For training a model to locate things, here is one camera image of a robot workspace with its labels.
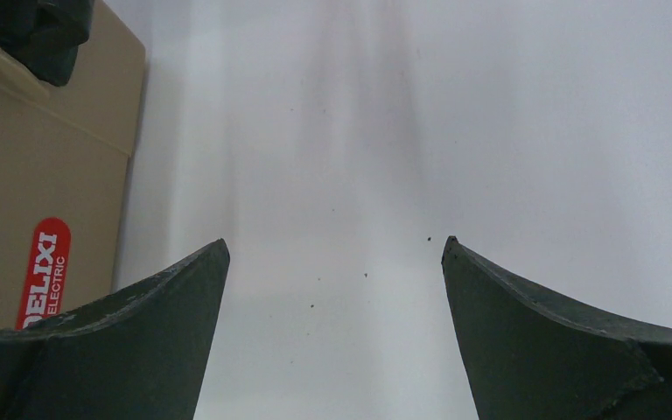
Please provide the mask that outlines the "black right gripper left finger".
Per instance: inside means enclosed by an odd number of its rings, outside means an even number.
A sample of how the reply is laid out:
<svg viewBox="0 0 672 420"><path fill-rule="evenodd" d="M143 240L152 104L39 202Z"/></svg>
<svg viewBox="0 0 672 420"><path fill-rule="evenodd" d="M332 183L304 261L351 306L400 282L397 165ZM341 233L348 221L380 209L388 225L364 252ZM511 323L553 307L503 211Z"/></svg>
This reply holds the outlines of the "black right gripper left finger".
<svg viewBox="0 0 672 420"><path fill-rule="evenodd" d="M230 253L172 266L24 330L0 330L0 419L191 419Z"/></svg>

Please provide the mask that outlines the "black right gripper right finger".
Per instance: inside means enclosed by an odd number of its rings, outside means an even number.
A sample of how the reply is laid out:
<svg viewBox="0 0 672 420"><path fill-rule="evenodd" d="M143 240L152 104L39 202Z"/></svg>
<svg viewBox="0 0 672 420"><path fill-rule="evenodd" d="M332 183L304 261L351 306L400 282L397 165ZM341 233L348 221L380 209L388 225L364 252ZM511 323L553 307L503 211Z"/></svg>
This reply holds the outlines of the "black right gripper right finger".
<svg viewBox="0 0 672 420"><path fill-rule="evenodd" d="M481 419L672 419L672 328L577 301L449 237L442 270Z"/></svg>

